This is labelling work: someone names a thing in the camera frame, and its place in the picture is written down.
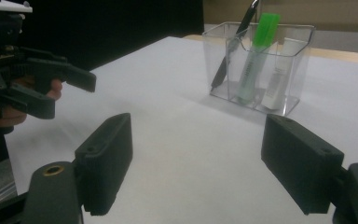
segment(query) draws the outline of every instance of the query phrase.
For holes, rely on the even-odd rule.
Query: clear plastic container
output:
[[[272,44],[255,50],[257,23],[236,34],[239,26],[225,22],[202,34],[210,94],[264,113],[288,115],[300,101],[315,28],[280,24]]]

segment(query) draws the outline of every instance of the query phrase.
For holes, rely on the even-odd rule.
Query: black pen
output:
[[[248,28],[249,24],[251,23],[252,17],[254,16],[254,14],[256,12],[258,2],[259,2],[258,0],[254,0],[254,2],[249,6],[248,10],[246,11],[245,16],[242,19],[240,27],[238,27],[237,34],[239,34],[240,32],[242,32]],[[226,63],[226,56],[225,56],[222,63],[220,63],[220,66],[216,72],[216,75],[214,76],[214,79],[211,84],[211,86],[212,86],[211,91],[213,91],[214,88],[220,86],[223,83],[223,81],[225,80],[226,74],[227,74],[227,63]]]

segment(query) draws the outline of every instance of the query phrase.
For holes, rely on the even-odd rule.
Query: black wall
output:
[[[92,69],[165,36],[203,31],[202,0],[29,0],[19,46]]]

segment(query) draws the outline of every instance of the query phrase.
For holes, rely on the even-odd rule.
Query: white table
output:
[[[18,192],[107,118],[130,112],[133,161],[108,215],[86,223],[331,223],[304,216],[260,160],[266,115],[208,94],[202,42],[167,37],[93,71],[95,93],[64,85],[56,118],[7,136]],[[358,162],[358,63],[311,57],[289,118]]]

